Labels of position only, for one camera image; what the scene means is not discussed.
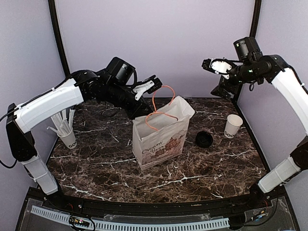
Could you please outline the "white paper takeout bag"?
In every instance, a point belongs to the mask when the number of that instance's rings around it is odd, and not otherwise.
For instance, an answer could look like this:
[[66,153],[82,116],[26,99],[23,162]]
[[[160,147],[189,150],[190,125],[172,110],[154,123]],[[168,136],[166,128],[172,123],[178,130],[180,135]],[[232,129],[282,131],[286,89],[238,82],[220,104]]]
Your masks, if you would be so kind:
[[171,101],[154,112],[133,120],[132,152],[141,170],[149,169],[182,154],[190,119],[195,110],[173,92]]

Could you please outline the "paper cup holding straws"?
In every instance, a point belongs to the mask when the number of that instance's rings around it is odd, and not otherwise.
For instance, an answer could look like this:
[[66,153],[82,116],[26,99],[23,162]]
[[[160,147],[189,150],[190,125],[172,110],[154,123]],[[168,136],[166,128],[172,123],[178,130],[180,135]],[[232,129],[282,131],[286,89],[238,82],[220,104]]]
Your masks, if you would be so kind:
[[58,137],[62,140],[62,142],[68,149],[74,149],[77,146],[77,140],[73,130],[71,130],[70,133],[66,135],[58,135]]

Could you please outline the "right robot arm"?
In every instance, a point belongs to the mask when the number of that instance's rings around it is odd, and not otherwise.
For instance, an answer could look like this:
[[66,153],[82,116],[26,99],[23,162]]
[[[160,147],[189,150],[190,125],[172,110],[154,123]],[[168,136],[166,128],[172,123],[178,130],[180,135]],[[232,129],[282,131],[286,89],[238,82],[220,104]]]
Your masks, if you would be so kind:
[[210,69],[219,81],[211,94],[242,110],[270,165],[250,188],[250,209],[308,168],[307,53],[306,43],[290,38],[212,41]]

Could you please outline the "white paper coffee cup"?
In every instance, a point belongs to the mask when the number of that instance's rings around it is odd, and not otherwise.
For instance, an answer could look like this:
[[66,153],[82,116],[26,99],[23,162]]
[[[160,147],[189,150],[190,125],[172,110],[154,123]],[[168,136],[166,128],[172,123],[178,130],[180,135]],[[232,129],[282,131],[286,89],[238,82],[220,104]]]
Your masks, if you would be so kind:
[[241,125],[243,120],[240,116],[235,114],[230,114],[227,116],[227,122],[224,129],[224,135],[228,139],[233,139]]

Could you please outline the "bundle of straws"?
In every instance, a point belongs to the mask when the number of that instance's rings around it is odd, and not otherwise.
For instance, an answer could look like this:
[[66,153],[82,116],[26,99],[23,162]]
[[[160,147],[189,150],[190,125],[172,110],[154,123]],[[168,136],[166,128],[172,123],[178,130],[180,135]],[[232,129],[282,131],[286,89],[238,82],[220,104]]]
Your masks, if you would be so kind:
[[69,109],[68,115],[66,109],[58,112],[55,115],[52,115],[51,120],[55,125],[55,128],[48,126],[47,129],[52,130],[59,137],[68,136],[73,131],[74,115],[75,115],[74,109]]

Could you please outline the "black plastic cup lids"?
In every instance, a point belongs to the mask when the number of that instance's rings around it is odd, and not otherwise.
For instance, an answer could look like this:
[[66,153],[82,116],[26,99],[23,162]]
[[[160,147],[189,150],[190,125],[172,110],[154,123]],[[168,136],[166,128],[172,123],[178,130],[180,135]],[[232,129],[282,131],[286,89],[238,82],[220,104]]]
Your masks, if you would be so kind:
[[208,148],[213,143],[213,137],[210,133],[206,131],[200,131],[195,137],[195,143],[198,147]]

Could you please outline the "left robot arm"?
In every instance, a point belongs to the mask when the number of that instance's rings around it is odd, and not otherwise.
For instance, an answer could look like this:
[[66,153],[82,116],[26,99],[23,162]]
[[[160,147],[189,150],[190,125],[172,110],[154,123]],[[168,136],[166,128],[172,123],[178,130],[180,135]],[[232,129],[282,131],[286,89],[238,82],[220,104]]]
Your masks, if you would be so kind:
[[65,209],[68,199],[59,192],[59,184],[41,160],[32,130],[57,113],[90,100],[122,108],[131,120],[146,116],[153,110],[142,96],[153,89],[156,80],[156,76],[151,76],[144,81],[121,86],[116,77],[105,69],[100,72],[80,70],[28,102],[9,106],[4,118],[11,153],[42,191],[49,195],[49,202],[56,209]]

